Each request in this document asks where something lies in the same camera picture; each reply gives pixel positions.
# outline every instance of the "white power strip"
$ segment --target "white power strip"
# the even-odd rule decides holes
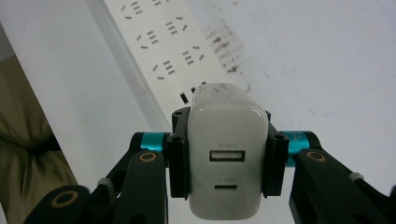
[[[171,124],[202,83],[230,83],[183,0],[105,0]]]

